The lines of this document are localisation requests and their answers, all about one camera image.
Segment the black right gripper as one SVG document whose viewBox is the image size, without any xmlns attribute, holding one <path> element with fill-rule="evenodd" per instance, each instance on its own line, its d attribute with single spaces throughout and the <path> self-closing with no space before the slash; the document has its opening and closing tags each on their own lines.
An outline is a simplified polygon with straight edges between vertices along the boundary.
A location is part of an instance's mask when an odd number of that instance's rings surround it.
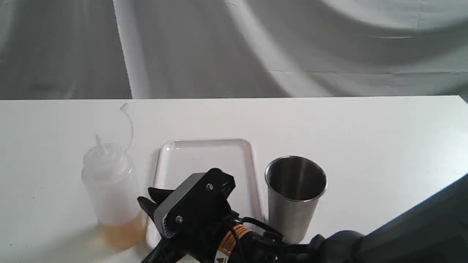
<svg viewBox="0 0 468 263">
<path fill-rule="evenodd" d="M 239 233 L 239 214 L 227 201 L 235 187 L 234 177 L 218 168 L 192 174 L 174 190 L 149 187 L 151 200 L 137 201 L 161 238 L 143 262 L 177 263 L 191 256 L 214 263 L 224 250 L 229 263 L 251 263 L 253 254 Z"/>
</svg>

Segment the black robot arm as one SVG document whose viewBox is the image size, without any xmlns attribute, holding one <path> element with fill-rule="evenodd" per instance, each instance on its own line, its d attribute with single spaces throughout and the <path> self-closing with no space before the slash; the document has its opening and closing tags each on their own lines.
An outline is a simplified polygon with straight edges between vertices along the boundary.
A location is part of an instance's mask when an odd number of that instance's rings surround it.
<svg viewBox="0 0 468 263">
<path fill-rule="evenodd" d="M 239 217 L 227 198 L 235 179 L 218 168 L 195 173 L 176 189 L 148 188 L 137 201 L 158 227 L 160 241 L 144 263 L 177 263 L 191 256 L 216 263 L 466 263 L 467 176 L 363 235 L 339 231 L 308 244 L 287 244 L 271 226 Z"/>
</svg>

